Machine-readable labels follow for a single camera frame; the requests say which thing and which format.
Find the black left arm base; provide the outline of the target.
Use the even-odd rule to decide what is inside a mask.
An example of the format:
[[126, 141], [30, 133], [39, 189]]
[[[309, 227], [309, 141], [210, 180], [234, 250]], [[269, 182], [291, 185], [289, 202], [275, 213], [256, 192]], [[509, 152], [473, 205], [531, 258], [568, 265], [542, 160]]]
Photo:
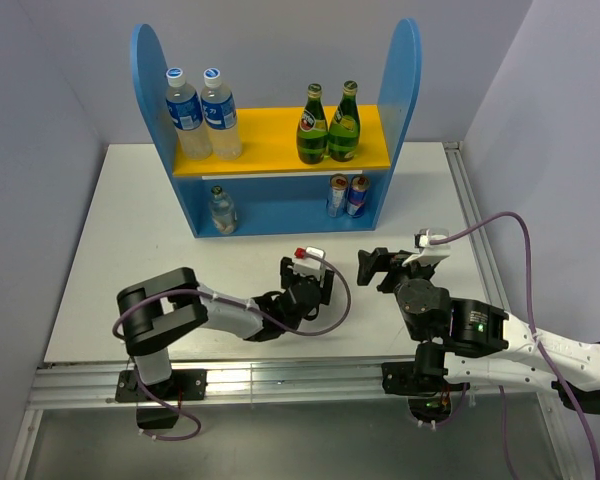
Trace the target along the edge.
[[[204, 369], [176, 369], [167, 380], [155, 385], [140, 384], [136, 371], [129, 369], [119, 374], [114, 401], [136, 406], [136, 424], [141, 434], [160, 441], [182, 441], [201, 431], [201, 421], [184, 409], [184, 403], [202, 401], [206, 386]], [[166, 431], [181, 417], [193, 421], [195, 429], [189, 434], [167, 435]]]

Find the plastic water bottle blue label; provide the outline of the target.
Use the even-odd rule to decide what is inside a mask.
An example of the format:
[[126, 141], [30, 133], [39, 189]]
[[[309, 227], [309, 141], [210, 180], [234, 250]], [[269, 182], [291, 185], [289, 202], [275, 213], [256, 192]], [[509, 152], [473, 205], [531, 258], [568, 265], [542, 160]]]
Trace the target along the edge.
[[206, 69], [203, 79], [201, 105], [213, 152], [222, 159], [234, 160], [242, 153], [242, 142], [232, 90], [218, 68]]

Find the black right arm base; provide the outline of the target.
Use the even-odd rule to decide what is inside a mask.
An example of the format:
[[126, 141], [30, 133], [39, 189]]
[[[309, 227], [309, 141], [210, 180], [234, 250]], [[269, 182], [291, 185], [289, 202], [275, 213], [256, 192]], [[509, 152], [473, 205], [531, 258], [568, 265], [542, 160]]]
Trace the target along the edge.
[[449, 424], [465, 404], [468, 383], [449, 384], [442, 377], [419, 376], [414, 361], [384, 362], [381, 372], [384, 393], [407, 399], [409, 419], [418, 428], [436, 431]]

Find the clear Chang glass bottle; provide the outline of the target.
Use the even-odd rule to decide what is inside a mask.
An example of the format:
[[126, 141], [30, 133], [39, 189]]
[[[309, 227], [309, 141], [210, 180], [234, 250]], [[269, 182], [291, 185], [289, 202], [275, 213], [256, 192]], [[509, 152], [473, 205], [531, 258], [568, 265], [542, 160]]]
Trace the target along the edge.
[[216, 229], [221, 234], [232, 234], [237, 228], [237, 213], [232, 198], [221, 186], [212, 187], [209, 207]]

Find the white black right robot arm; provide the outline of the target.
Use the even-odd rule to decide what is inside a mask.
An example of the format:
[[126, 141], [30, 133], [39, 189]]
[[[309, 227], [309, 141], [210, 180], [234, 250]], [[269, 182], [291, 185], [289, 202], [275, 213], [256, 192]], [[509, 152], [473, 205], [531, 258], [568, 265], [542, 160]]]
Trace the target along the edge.
[[358, 253], [358, 285], [383, 273], [377, 289], [394, 296], [417, 344], [413, 360], [382, 365], [386, 393], [425, 397], [464, 386], [521, 387], [556, 392], [566, 408], [600, 415], [600, 342], [531, 328], [496, 306], [452, 297], [431, 281], [442, 258], [383, 247]]

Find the green glass bottle red label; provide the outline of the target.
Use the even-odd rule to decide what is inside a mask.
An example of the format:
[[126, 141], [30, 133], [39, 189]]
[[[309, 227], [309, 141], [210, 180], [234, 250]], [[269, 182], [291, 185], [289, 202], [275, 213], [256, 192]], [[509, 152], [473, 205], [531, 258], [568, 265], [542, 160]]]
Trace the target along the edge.
[[307, 88], [307, 102], [296, 130], [299, 159], [309, 165], [320, 163], [327, 151], [328, 128], [321, 97], [321, 85], [310, 84]]

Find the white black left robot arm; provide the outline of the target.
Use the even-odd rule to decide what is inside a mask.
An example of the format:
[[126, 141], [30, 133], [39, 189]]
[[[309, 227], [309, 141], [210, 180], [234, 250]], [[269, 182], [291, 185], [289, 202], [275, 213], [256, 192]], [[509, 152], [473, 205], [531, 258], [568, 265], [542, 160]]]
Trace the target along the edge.
[[175, 386], [168, 347], [197, 328], [230, 333], [248, 342], [266, 342], [299, 332], [328, 305], [335, 271], [325, 252], [308, 247], [304, 258], [280, 261], [281, 287], [239, 299], [200, 283], [193, 269], [178, 268], [121, 290], [121, 322], [113, 329], [139, 374], [139, 388], [163, 399]]

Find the green Perrier glass bottle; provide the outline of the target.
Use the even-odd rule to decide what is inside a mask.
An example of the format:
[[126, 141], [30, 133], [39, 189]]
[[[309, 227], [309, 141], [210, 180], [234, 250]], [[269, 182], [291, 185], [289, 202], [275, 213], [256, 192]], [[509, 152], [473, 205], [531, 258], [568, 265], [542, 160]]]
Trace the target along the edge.
[[360, 118], [356, 103], [358, 85], [347, 80], [343, 85], [343, 94], [329, 127], [328, 152], [339, 162], [353, 159], [360, 138]]

